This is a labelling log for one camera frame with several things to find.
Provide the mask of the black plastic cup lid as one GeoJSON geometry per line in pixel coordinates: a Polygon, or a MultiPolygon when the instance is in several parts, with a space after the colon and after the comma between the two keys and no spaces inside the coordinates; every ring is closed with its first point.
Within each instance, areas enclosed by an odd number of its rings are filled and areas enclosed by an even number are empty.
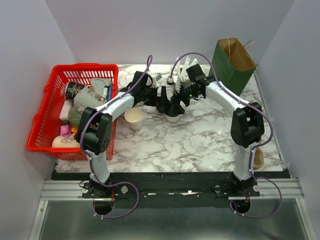
{"type": "Polygon", "coordinates": [[[184,113],[184,111],[180,111],[180,110],[178,110],[178,109],[176,109],[176,108],[172,108],[172,109],[167,109],[167,110],[165,110],[165,114],[167,115],[167,116],[169,116],[169,117],[177,117],[177,116],[179,116],[179,115],[181,115],[181,114],[183,114],[184,113]]]}

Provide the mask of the white paper cup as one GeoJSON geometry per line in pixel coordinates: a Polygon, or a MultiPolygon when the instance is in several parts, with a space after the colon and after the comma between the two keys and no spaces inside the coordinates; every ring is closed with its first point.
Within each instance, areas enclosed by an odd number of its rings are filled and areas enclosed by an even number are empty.
{"type": "Polygon", "coordinates": [[[180,116],[177,115],[177,116],[169,116],[169,115],[166,115],[166,119],[170,122],[170,123],[176,123],[179,119],[180,119],[180,116]]]}

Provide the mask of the green paper bag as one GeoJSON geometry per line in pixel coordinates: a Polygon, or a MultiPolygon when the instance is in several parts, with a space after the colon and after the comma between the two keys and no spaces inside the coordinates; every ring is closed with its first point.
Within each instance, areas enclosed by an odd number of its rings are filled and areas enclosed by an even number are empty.
{"type": "Polygon", "coordinates": [[[212,58],[217,78],[231,92],[240,96],[256,70],[256,64],[247,52],[246,46],[237,38],[224,38],[217,41],[212,58]]]}

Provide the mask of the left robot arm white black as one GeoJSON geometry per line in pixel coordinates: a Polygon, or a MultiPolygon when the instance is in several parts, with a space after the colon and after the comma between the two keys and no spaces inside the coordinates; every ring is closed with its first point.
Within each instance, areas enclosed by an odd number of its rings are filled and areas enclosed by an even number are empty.
{"type": "Polygon", "coordinates": [[[111,144],[114,122],[138,103],[160,107],[161,101],[168,99],[165,85],[148,85],[148,80],[152,79],[148,73],[137,71],[132,81],[114,98],[95,108],[86,107],[82,113],[76,141],[88,159],[90,178],[96,182],[93,191],[101,198],[107,197],[111,191],[111,185],[107,182],[110,171],[106,151],[111,144]]]}

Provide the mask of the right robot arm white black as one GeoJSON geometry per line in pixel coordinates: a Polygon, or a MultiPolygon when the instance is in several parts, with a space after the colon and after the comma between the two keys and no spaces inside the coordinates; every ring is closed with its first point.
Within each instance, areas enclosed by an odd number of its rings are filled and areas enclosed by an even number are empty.
{"type": "Polygon", "coordinates": [[[176,118],[185,113],[181,102],[188,106],[191,99],[204,97],[215,101],[230,114],[230,135],[237,145],[233,170],[236,180],[230,183],[230,191],[241,196],[248,190],[246,180],[253,175],[253,156],[265,132],[261,105],[239,98],[216,80],[214,75],[206,76],[199,64],[192,65],[186,71],[191,78],[187,86],[179,77],[173,78],[170,75],[167,78],[167,82],[174,87],[171,99],[163,104],[164,113],[169,118],[176,118]]]}

